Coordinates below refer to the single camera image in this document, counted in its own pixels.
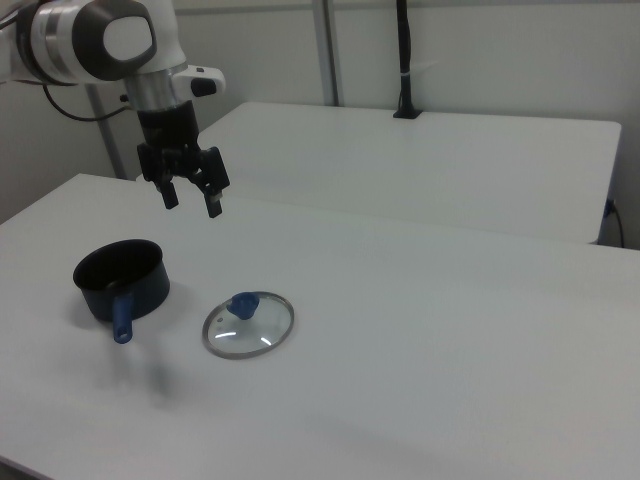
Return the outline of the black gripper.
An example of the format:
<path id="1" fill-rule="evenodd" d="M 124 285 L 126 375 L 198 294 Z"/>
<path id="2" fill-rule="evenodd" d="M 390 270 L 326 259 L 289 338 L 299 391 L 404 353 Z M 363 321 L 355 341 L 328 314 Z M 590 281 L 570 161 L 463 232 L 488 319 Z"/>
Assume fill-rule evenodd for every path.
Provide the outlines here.
<path id="1" fill-rule="evenodd" d="M 199 128 L 192 101 L 158 111 L 137 113 L 144 142 L 137 146 L 143 179 L 155 185 L 165 208 L 178 204 L 173 175 L 186 176 L 202 192 L 207 214 L 214 219 L 222 214 L 223 191 L 229 176 L 217 147 L 200 150 Z"/>

